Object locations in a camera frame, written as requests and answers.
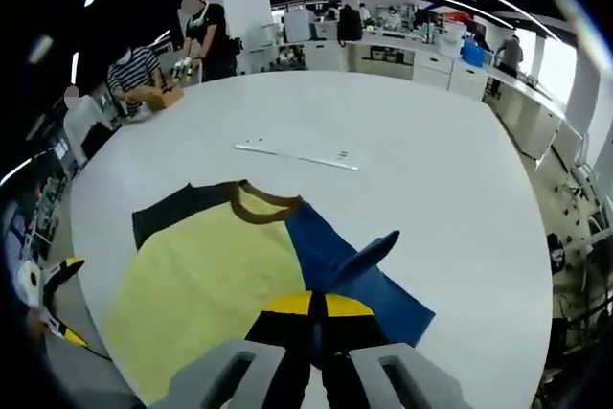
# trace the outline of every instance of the round white table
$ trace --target round white table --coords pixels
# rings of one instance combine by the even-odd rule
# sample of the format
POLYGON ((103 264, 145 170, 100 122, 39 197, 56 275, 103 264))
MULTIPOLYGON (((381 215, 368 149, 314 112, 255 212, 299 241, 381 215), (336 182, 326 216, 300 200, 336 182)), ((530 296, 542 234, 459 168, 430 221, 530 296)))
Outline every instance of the round white table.
MULTIPOLYGON (((459 380, 474 408, 529 407, 549 343, 552 277, 528 176, 487 106, 405 80, 314 71, 218 80, 122 128, 71 192, 75 254, 86 260, 79 278, 98 330, 136 254, 131 214, 188 182, 242 178, 301 194, 356 248, 399 229, 379 267, 436 312, 417 350, 459 380), (343 149, 359 169, 235 149, 256 138, 325 157, 343 149)), ((320 382, 313 373, 303 407, 328 407, 320 382)))

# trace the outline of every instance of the yellow and blue t-shirt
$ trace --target yellow and blue t-shirt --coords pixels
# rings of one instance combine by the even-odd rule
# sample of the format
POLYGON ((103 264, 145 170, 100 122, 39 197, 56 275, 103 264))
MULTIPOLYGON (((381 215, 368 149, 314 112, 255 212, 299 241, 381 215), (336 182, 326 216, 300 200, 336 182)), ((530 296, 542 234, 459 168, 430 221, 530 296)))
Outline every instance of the yellow and blue t-shirt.
POLYGON ((356 299, 388 340, 413 346, 434 317, 376 267, 398 231, 358 252, 300 196, 247 181, 188 185, 132 220, 138 253, 103 329, 145 403, 202 353, 244 338, 279 296, 309 290, 356 299))

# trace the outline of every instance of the brown collar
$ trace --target brown collar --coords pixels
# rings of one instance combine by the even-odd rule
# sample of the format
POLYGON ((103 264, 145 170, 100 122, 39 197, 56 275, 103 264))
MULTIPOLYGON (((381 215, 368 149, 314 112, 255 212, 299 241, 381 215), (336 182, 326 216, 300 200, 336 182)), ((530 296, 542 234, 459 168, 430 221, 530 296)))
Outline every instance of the brown collar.
POLYGON ((230 205, 232 206, 232 211, 240 219, 249 222, 250 224, 268 224, 278 220, 285 220, 296 213, 302 204, 303 199, 300 196, 285 197, 271 195, 270 193, 256 189, 246 179, 233 183, 231 189, 230 205), (251 211, 247 210, 242 203, 240 203, 239 193, 241 189, 243 192, 249 193, 250 195, 257 197, 266 203, 275 206, 283 206, 284 210, 279 210, 278 212, 270 215, 258 215, 252 213, 251 211))

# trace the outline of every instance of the striped shirt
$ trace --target striped shirt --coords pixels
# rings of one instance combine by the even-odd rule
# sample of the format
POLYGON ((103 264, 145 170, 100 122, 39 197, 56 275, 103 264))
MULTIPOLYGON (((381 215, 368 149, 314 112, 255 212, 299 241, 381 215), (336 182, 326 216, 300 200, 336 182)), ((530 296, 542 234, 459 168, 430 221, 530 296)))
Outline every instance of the striped shirt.
MULTIPOLYGON (((112 64, 108 68, 108 87, 112 93, 117 90, 128 92, 139 86, 153 86, 153 72, 160 68, 157 56, 147 47, 132 49, 130 60, 112 64)), ((126 102, 127 115, 133 116, 141 106, 140 102, 126 102)))

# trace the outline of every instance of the blue container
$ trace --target blue container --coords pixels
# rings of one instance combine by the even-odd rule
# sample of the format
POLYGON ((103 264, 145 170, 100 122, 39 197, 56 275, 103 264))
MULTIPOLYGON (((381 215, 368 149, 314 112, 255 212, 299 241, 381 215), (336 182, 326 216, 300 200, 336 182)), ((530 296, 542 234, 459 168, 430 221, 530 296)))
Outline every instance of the blue container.
POLYGON ((486 51, 472 40, 465 40, 462 47, 462 59, 471 66, 483 67, 486 51))

